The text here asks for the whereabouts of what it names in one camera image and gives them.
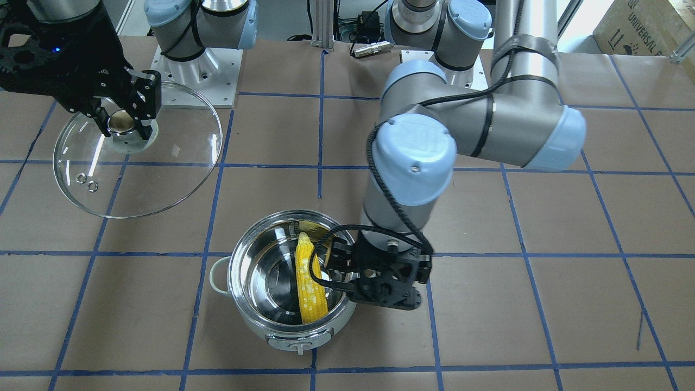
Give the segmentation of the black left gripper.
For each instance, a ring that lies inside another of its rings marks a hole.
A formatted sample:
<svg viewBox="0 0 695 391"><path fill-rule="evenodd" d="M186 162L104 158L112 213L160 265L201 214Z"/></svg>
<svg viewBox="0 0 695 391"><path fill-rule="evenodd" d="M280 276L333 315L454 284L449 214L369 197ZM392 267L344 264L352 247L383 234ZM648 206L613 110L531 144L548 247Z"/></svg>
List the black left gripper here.
<svg viewBox="0 0 695 391"><path fill-rule="evenodd" d="M391 245L388 250L382 250L365 238L360 238L355 244L335 238L327 252L326 266L322 255L313 253L309 269L352 275L349 281L312 279L325 288L346 294L348 299L358 304L414 310L422 303L414 283L427 283L432 259L417 248L399 252Z"/></svg>

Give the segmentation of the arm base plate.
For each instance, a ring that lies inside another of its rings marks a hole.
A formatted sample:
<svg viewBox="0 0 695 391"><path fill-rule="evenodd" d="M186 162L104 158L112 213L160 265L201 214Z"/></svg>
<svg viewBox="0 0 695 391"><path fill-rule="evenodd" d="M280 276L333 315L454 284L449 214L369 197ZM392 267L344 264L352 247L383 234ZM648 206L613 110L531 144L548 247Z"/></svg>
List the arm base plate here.
<svg viewBox="0 0 695 391"><path fill-rule="evenodd" d="M206 48L200 57L179 62L164 57L157 47L151 68L160 72L164 81L198 91L214 107L232 109L243 53L240 49Z"/></svg>
<svg viewBox="0 0 695 391"><path fill-rule="evenodd" d="M488 89L489 84L483 69L480 53L477 55L474 65L463 71L446 68L435 59L434 55L435 53L433 51L401 50L400 60L401 62L407 62L409 60L429 60L429 62L432 62L442 69L445 73L447 84L450 86L464 87L465 89L474 91L484 91Z"/></svg>

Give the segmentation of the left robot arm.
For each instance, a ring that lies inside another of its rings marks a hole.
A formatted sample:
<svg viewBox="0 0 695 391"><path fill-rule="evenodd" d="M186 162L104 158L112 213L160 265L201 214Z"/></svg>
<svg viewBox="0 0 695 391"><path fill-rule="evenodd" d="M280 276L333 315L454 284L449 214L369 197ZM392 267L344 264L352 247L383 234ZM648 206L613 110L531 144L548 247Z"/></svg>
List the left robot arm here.
<svg viewBox="0 0 695 391"><path fill-rule="evenodd" d="M434 53L390 73L367 140L370 179L360 225L333 228L324 267L310 277L348 299L412 310L433 248L422 233L458 155L562 171L580 154L586 121L559 101L554 1L389 1L386 37Z"/></svg>

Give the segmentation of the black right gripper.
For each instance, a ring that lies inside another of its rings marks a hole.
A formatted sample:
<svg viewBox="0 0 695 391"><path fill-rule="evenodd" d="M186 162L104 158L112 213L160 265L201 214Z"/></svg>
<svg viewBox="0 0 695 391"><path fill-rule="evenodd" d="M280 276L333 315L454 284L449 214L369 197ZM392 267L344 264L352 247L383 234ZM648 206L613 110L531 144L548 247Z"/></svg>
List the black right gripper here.
<svg viewBox="0 0 695 391"><path fill-rule="evenodd" d="M32 28L47 25L68 36L60 57L66 66L63 85L52 96L65 109L92 117L102 134L110 137L110 116L99 103L99 98L109 98L131 116L141 139L149 141L151 122L161 107L161 75L154 70L134 71L106 11L88 11L55 23L38 20L32 11L10 11L2 25L10 21Z"/></svg>

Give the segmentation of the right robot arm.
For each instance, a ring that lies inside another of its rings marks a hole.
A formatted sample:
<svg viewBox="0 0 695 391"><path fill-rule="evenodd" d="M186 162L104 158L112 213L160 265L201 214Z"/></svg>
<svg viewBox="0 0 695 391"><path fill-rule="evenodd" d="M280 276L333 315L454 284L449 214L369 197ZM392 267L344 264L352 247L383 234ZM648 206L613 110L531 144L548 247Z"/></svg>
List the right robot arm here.
<svg viewBox="0 0 695 391"><path fill-rule="evenodd" d="M2 89L51 96L95 120L104 136L153 134L162 77L138 72L102 1L7 1L2 20ZM147 22L166 59L186 62L208 48L248 49L254 1L146 1Z"/></svg>

